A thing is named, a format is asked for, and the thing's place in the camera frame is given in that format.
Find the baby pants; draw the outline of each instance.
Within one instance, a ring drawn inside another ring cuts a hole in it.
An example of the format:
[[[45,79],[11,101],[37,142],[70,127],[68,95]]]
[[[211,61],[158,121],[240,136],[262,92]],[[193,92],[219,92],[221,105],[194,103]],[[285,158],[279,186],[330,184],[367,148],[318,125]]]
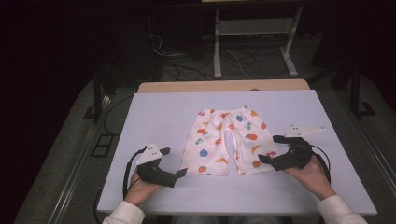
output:
[[[274,170],[271,165],[260,163],[258,156],[277,155],[272,135],[258,114],[246,106],[200,112],[187,137],[180,169],[188,168],[187,172],[196,174],[227,175],[229,155],[224,143],[227,131],[233,136],[238,174]]]

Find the white sleeve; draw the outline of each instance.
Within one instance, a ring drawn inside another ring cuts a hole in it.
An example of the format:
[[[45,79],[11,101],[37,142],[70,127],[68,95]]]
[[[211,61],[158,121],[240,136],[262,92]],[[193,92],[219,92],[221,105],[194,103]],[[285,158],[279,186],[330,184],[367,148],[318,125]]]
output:
[[[361,215],[354,213],[349,208],[340,195],[334,195],[318,203],[318,210],[327,224],[367,223]]]
[[[104,224],[140,224],[145,218],[145,214],[140,208],[125,201],[120,202],[119,206],[106,217]]]

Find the dark background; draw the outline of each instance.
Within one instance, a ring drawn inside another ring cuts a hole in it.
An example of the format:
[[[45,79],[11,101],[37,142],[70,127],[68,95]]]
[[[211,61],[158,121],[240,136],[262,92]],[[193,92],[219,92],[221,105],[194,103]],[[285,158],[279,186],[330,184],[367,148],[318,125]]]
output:
[[[163,36],[169,45],[199,45],[202,35],[213,35],[211,11],[160,11],[154,16],[81,10],[152,4],[109,2],[0,2],[0,209],[6,211],[0,223],[11,223],[18,213],[71,106],[95,76],[108,93],[155,81],[161,61],[151,51],[150,33]],[[312,1],[304,8],[297,33],[323,34],[313,65],[326,68],[353,58],[396,110],[395,12],[395,4],[387,1]]]

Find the pant leg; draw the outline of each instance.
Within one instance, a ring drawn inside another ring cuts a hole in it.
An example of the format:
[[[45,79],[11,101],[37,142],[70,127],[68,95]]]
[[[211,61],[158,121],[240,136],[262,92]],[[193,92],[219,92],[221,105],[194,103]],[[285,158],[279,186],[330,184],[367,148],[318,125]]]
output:
[[[220,224],[218,216],[173,216],[172,224]]]
[[[228,217],[228,224],[282,224],[282,218],[273,216],[233,216]]]

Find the table surface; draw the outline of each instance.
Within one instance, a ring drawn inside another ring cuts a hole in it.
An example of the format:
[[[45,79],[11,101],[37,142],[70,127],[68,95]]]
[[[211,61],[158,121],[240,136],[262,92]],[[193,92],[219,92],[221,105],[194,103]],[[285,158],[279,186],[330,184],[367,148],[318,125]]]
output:
[[[285,91],[287,84],[297,88],[296,82],[300,83],[302,90]],[[159,148],[170,147],[171,153],[163,157],[160,167],[175,172],[181,163],[187,133],[200,110],[248,105],[259,113],[272,135],[283,134],[292,123],[325,126],[325,132],[308,135],[304,139],[326,151],[332,163],[332,186],[351,208],[361,214],[376,213],[315,91],[307,90],[306,82],[298,79],[233,81],[236,89],[244,86],[244,91],[229,91],[230,81],[219,81],[217,87],[212,83],[217,82],[141,85],[139,92],[156,87],[154,90],[162,93],[137,93],[134,96],[98,210],[110,212],[122,199],[125,165],[138,149],[151,142]],[[264,91],[265,86],[274,88],[274,83],[283,83],[282,91]],[[166,92],[176,91],[175,85],[189,87],[192,92],[186,92],[188,88],[179,88],[184,92]],[[198,91],[203,87],[207,91]],[[227,135],[226,146],[232,155],[233,141]],[[287,146],[276,146],[280,153],[288,150]],[[147,214],[157,215],[296,215],[317,212],[318,199],[289,175],[282,172],[238,175],[233,162],[229,162],[229,170],[226,176],[187,174],[176,182],[173,189],[164,188],[156,192],[141,208]]]

